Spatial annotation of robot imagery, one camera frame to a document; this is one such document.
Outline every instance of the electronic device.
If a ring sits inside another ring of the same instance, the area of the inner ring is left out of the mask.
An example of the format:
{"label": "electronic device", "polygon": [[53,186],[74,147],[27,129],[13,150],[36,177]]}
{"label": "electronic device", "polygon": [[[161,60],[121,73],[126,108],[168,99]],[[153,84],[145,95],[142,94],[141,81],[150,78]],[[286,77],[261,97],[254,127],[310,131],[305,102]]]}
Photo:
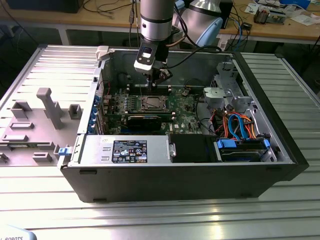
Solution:
{"label": "electronic device", "polygon": [[84,0],[6,0],[11,9],[54,11],[76,14]]}
{"label": "electronic device", "polygon": [[307,9],[309,4],[311,3],[310,0],[279,0],[279,2],[285,5],[295,4],[304,9]]}
{"label": "electronic device", "polygon": [[[191,8],[219,12],[218,1],[202,2]],[[56,79],[33,86],[27,100],[16,100],[18,93],[12,100],[19,76],[2,100],[13,117],[2,130],[1,164],[58,160],[88,203],[258,197],[304,171],[309,165],[290,123],[260,86],[266,77],[271,83],[296,73],[273,55],[169,51],[173,5],[141,0],[140,49],[40,48],[35,56],[42,62],[33,60],[32,76],[21,76],[29,84],[31,77]],[[266,60],[272,64],[265,67]],[[56,95],[59,81],[86,90]],[[303,103],[315,104],[307,98],[304,92]]]}

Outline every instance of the metal frame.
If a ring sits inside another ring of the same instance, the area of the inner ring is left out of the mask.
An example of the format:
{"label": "metal frame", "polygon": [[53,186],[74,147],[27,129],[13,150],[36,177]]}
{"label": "metal frame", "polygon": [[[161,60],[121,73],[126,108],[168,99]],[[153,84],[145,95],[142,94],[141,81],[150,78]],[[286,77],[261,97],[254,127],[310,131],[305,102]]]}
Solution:
{"label": "metal frame", "polygon": [[[182,58],[180,53],[187,54],[188,51],[172,52],[175,57]],[[65,157],[61,157],[58,164],[79,199],[85,203],[95,203],[255,198],[273,184],[279,181],[290,181],[303,172],[309,166],[307,161],[246,61],[239,55],[240,53],[235,53],[231,57],[235,64],[238,63],[236,66],[243,80],[251,87],[250,93],[255,96],[258,109],[264,112],[263,122],[272,129],[271,135],[284,155],[283,161],[172,164],[169,153],[170,139],[167,139],[167,136],[86,135],[82,134],[81,129],[78,131],[81,135],[76,140],[71,159],[66,160]],[[218,57],[210,53],[197,53],[195,56],[198,57],[197,61],[199,56],[204,59]],[[116,65],[111,63],[108,65],[119,71]],[[92,98],[86,102],[88,106],[93,104]],[[88,117],[85,116],[85,118],[83,124],[86,125]],[[148,163],[111,163],[115,140],[146,140],[148,156],[150,156]],[[105,162],[102,156],[107,156],[108,160]],[[219,187],[205,184],[208,182],[220,182],[220,184]]]}
{"label": "metal frame", "polygon": [[[1,25],[16,25],[14,21],[11,20],[0,20]],[[19,21],[19,23],[24,27],[34,27],[34,28],[49,28],[57,29],[62,42],[62,45],[71,45],[70,39],[68,37],[67,30],[86,30],[86,31],[101,31],[101,32],[119,32],[128,33],[129,27],[120,26],[94,26],[94,25],[81,25],[81,24],[59,24],[59,23],[43,23],[43,22],[30,22],[30,21]],[[137,29],[135,27],[131,30],[132,33],[136,33]],[[227,42],[234,38],[234,34],[219,33],[217,35],[219,39],[218,47],[223,51],[227,46]],[[251,41],[262,41],[262,42],[275,42],[275,43],[290,43],[290,44],[315,44],[315,40],[303,40],[294,38],[281,38],[281,37],[266,37],[266,36],[252,36],[248,37]]]}

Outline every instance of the blue latch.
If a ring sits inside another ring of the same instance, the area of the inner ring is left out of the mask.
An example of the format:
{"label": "blue latch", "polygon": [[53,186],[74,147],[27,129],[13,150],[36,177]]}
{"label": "blue latch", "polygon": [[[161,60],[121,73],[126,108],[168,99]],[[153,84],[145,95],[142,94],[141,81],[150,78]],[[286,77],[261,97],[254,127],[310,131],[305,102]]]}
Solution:
{"label": "blue latch", "polygon": [[67,147],[60,147],[58,151],[59,156],[69,156],[72,154],[73,147],[72,146],[67,146]]}
{"label": "blue latch", "polygon": [[217,142],[218,148],[222,149],[222,148],[236,148],[237,144],[235,140],[232,139],[220,139]]}
{"label": "blue latch", "polygon": [[269,142],[269,140],[265,139],[265,140],[263,140],[263,142],[264,142],[265,147],[266,147],[267,149],[269,149],[269,148],[270,148],[270,142]]}
{"label": "blue latch", "polygon": [[99,96],[95,95],[93,102],[96,104],[96,103],[100,103],[100,101],[101,101],[101,98]]}
{"label": "blue latch", "polygon": [[92,112],[92,113],[96,113],[96,112],[98,112],[98,109],[96,109],[95,107],[93,107],[93,108],[91,108],[91,112]]}

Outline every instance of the metal bracket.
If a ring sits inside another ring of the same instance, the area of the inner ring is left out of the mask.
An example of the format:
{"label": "metal bracket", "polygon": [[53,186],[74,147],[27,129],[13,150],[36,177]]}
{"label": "metal bracket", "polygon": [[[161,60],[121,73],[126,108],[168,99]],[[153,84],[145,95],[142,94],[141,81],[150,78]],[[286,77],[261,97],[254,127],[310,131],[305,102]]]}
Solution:
{"label": "metal bracket", "polygon": [[235,96],[231,100],[234,109],[239,113],[244,113],[253,102],[250,96]]}
{"label": "metal bracket", "polygon": [[109,46],[98,46],[95,51],[95,56],[97,61],[102,61],[107,58],[109,54]]}

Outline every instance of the warning label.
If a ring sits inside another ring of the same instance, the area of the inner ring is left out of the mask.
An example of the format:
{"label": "warning label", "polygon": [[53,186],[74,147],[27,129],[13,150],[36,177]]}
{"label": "warning label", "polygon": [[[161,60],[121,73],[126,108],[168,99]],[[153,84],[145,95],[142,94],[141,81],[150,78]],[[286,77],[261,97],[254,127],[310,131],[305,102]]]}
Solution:
{"label": "warning label", "polygon": [[114,141],[112,162],[117,164],[147,163],[147,141]]}

